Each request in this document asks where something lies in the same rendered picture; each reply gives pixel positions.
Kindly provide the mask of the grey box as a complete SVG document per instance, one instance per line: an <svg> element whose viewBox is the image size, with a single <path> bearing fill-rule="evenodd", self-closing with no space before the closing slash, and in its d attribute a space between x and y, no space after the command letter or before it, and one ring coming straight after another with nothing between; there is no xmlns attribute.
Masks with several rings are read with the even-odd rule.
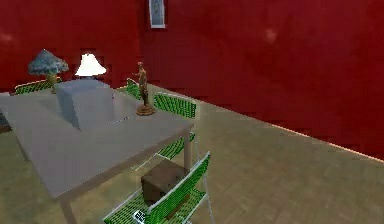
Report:
<svg viewBox="0 0 384 224"><path fill-rule="evenodd" d="M80 131L111 123L113 89L95 79L77 79L55 85L62 116Z"/></svg>

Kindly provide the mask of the brown figurine statue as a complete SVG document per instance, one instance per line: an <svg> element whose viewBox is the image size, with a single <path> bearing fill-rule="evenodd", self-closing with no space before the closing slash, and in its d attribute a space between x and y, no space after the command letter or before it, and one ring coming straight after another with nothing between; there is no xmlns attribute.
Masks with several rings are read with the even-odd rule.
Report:
<svg viewBox="0 0 384 224"><path fill-rule="evenodd" d="M135 76L138 76L139 92L143 99L143 104L137 108L136 114L139 116L149 116L155 113L155 108L149 103L148 88L147 88L147 73L143 67L144 63L139 61L137 63L138 72Z"/></svg>

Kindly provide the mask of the framed wall picture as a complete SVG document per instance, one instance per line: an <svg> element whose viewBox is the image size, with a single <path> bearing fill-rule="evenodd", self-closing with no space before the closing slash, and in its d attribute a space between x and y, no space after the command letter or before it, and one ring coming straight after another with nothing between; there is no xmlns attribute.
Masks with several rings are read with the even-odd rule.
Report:
<svg viewBox="0 0 384 224"><path fill-rule="evenodd" d="M165 27L164 0L149 0L150 27Z"/></svg>

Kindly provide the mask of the grey dining table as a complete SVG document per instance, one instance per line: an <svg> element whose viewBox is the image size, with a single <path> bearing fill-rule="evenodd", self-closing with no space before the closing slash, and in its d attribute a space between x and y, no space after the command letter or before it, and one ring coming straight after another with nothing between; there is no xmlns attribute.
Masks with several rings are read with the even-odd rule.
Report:
<svg viewBox="0 0 384 224"><path fill-rule="evenodd" d="M56 96L48 90L0 97L0 111L50 196L60 202L66 224L77 224L72 200L189 136L191 121L164 111L139 116L139 105L135 98L116 91L117 119L80 131L62 117Z"/></svg>

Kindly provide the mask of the blue shade table lamp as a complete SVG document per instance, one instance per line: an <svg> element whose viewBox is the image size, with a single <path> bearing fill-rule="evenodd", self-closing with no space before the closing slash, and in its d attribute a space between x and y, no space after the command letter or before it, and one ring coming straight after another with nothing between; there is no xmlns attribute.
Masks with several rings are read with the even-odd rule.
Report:
<svg viewBox="0 0 384 224"><path fill-rule="evenodd" d="M42 49L36 57L28 64L28 73L30 75L45 75L47 81L52 85L52 94L55 94L55 85L57 84L57 75L69 70L68 63L55 56L46 49Z"/></svg>

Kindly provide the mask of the white shade table lamp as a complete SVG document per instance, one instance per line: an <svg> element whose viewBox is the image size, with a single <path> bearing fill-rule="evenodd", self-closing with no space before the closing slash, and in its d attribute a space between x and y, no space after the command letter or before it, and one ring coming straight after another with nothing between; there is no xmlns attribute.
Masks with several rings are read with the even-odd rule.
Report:
<svg viewBox="0 0 384 224"><path fill-rule="evenodd" d="M106 73L106 68L102 66L92 53L81 56L80 65L75 75L79 78L94 79L98 75Z"/></svg>

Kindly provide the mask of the green mesh chair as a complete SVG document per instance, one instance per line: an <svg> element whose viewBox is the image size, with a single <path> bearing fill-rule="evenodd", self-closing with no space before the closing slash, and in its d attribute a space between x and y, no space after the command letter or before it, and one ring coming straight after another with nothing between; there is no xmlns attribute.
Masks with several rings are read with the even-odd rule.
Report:
<svg viewBox="0 0 384 224"><path fill-rule="evenodd" d="M17 85L14 88L14 95L28 94L52 88L53 85L48 80L39 80L25 84Z"/></svg>
<svg viewBox="0 0 384 224"><path fill-rule="evenodd" d="M128 78L126 80L126 85L119 87L118 91L125 92L126 94L134 97L137 100L141 99L139 84L131 78Z"/></svg>
<svg viewBox="0 0 384 224"><path fill-rule="evenodd" d="M157 92L154 95L153 100L154 106L160 110L172 112L174 114L181 115L185 118L195 119L197 114L197 104L196 102L187 97L182 97L179 95ZM162 157L163 159L172 160L176 157L185 146L184 138L181 137L178 140L174 141L161 148L157 153L151 156L148 160L138 165L135 168L135 171L143 167L146 163L148 163L155 156Z"/></svg>
<svg viewBox="0 0 384 224"><path fill-rule="evenodd" d="M104 224L136 224L133 214L141 210L145 213L145 224L193 224L191 217L204 201L207 201L209 212L212 212L207 186L210 159L211 152L208 151L190 172L156 203L148 206L144 202L143 191L139 188L102 221ZM212 224L215 224L212 213L210 217Z"/></svg>

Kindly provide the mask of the brown cube box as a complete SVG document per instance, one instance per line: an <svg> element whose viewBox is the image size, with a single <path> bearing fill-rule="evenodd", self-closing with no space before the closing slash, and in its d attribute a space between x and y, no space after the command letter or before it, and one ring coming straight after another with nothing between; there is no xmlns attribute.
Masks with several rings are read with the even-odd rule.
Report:
<svg viewBox="0 0 384 224"><path fill-rule="evenodd" d="M163 160L141 177L144 202L150 206L166 195L187 174L170 160Z"/></svg>

